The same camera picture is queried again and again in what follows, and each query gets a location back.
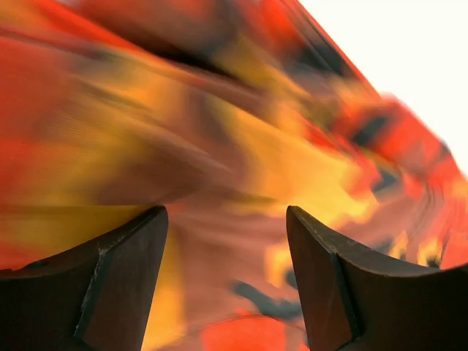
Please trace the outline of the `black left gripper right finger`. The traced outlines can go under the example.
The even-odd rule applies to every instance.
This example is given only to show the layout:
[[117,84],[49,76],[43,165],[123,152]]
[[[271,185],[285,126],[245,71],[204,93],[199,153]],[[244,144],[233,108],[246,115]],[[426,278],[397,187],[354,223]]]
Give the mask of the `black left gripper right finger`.
[[302,208],[287,238],[312,350],[465,350],[467,267],[427,268],[376,252]]

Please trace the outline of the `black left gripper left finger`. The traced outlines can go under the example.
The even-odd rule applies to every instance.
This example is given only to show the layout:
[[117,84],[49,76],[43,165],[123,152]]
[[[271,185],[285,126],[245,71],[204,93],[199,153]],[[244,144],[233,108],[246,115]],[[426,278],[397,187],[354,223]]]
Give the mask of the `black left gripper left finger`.
[[18,270],[1,272],[3,350],[142,347],[167,237],[163,207]]

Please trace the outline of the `orange camouflage trousers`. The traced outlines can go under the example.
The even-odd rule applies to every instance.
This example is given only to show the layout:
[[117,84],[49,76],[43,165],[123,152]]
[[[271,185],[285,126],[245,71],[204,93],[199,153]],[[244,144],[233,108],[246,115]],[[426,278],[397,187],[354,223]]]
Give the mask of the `orange camouflage trousers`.
[[3,1],[1,272],[167,211],[139,350],[312,350],[287,209],[467,267],[467,179],[297,1]]

